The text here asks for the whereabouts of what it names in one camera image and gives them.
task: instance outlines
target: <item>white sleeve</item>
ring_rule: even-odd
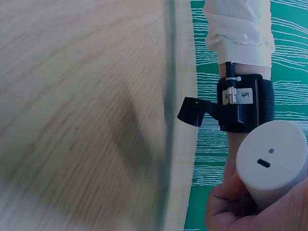
[[[206,46],[217,53],[218,64],[271,67],[270,0],[206,0],[203,10],[209,23]]]

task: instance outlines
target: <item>label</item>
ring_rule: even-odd
[[[252,95],[252,88],[236,89],[236,103],[237,104],[252,104],[254,103],[254,96]],[[222,104],[228,104],[227,90],[222,91]]]

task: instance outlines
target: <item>small hole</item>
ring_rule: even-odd
[[[262,159],[258,159],[257,163],[262,165],[263,167],[266,167],[266,168],[270,167],[270,163],[265,161],[265,160],[262,160]]]

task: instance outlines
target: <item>hand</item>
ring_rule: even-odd
[[[211,191],[205,225],[209,231],[307,231],[308,179],[257,215],[256,206],[235,174]]]

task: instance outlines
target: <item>green patterned cloth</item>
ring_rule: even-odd
[[[208,22],[202,13],[204,0],[192,0],[198,97],[216,101],[219,79],[216,54],[205,47]],[[272,55],[275,118],[301,124],[308,137],[308,0],[271,0],[272,31],[276,52]],[[218,127],[202,126],[198,132],[192,187],[185,231],[205,231],[205,205],[209,191],[222,182],[227,138]]]

